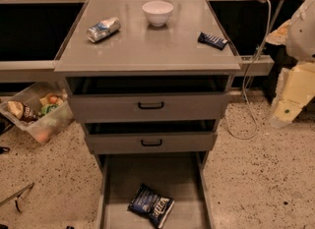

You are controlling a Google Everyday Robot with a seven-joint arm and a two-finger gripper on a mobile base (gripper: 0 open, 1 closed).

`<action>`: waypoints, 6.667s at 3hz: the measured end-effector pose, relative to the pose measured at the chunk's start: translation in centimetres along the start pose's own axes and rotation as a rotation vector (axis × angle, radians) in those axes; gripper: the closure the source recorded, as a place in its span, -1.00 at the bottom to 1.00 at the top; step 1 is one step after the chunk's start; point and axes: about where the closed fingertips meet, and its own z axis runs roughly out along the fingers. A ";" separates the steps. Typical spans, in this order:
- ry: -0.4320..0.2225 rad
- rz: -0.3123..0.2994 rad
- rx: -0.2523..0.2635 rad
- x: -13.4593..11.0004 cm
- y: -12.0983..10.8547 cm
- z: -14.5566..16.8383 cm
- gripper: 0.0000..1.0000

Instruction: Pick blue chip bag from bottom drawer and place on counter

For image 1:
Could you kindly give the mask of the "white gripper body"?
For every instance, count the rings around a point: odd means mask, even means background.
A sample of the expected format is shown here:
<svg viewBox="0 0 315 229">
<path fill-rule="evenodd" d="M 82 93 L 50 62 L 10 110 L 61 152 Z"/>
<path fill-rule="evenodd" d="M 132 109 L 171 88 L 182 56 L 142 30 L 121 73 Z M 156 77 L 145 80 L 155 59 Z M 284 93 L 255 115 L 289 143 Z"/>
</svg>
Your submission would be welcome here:
<svg viewBox="0 0 315 229">
<path fill-rule="evenodd" d="M 292 69 L 282 68 L 272 102 L 271 126 L 282 128 L 291 124 L 314 97 L 314 62 L 299 61 Z"/>
</svg>

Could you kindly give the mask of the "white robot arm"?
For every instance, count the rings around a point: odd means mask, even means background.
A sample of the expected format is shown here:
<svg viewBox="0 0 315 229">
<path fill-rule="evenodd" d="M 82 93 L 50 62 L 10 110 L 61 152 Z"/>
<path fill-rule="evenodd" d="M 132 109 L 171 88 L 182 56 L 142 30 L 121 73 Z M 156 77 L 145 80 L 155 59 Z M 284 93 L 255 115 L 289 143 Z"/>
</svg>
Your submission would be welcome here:
<svg viewBox="0 0 315 229">
<path fill-rule="evenodd" d="M 282 68 L 272 102 L 269 122 L 282 128 L 315 97 L 315 0 L 305 0 L 267 41 L 284 44 L 287 55 L 297 61 L 292 69 Z"/>
</svg>

